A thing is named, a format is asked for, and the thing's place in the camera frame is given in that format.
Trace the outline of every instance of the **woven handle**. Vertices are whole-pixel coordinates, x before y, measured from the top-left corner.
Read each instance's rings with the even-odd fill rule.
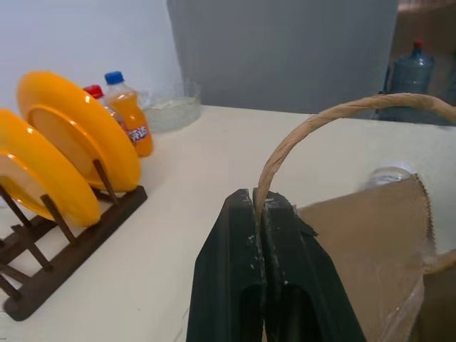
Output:
[[[285,139],[282,140],[279,146],[277,146],[275,151],[272,153],[271,157],[269,157],[258,181],[258,190],[255,202],[256,218],[258,222],[261,218],[261,211],[263,210],[264,201],[266,200],[269,188],[271,187],[272,179],[274,178],[276,172],[279,171],[279,168],[284,162],[286,156],[297,143],[313,131],[319,129],[321,126],[324,126],[336,119],[349,118],[365,109],[382,109],[397,105],[431,110],[434,113],[437,113],[456,123],[456,107],[452,107],[438,98],[420,94],[402,93],[392,95],[376,95],[324,110],[296,127],[286,136]]]

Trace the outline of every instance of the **bottle cap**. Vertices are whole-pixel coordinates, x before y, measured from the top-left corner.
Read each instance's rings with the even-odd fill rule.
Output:
[[[83,88],[87,93],[91,94],[94,98],[102,98],[103,91],[98,84],[93,84],[88,87]]]
[[[105,74],[105,80],[108,85],[118,84],[123,82],[123,76],[120,71],[113,71]]]
[[[423,40],[422,39],[415,39],[413,41],[414,48],[423,48]]]

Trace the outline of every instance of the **white countertop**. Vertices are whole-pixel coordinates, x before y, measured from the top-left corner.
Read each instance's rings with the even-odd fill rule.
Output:
[[[204,107],[196,123],[158,135],[154,155],[142,162],[148,200],[34,315],[14,322],[0,313],[0,338],[184,341],[193,264],[224,199],[252,189],[274,148],[307,117]],[[301,207],[356,191],[391,160],[418,171],[432,199],[437,247],[456,248],[456,128],[338,120],[293,150],[272,190]],[[0,209],[2,236],[14,223],[7,211]],[[39,246],[52,257],[65,239],[57,230],[48,235]],[[14,265],[32,274],[37,266],[26,253]]]

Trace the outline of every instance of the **plate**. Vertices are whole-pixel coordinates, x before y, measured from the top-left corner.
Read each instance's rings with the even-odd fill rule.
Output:
[[[68,223],[88,227],[100,219],[92,189],[77,169],[36,129],[0,110],[0,183],[17,202],[53,220],[40,196],[48,194]]]
[[[116,192],[135,189],[140,163],[123,129],[105,108],[76,84],[48,71],[19,82],[22,116],[54,144],[92,187],[105,190],[93,161],[100,160]]]

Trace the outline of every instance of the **orange juice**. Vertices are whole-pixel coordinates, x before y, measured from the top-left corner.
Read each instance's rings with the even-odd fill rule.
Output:
[[[153,142],[144,113],[138,107],[138,95],[134,89],[125,84],[122,73],[114,71],[105,75],[109,89],[106,100],[125,123],[128,136],[140,157],[152,153]]]

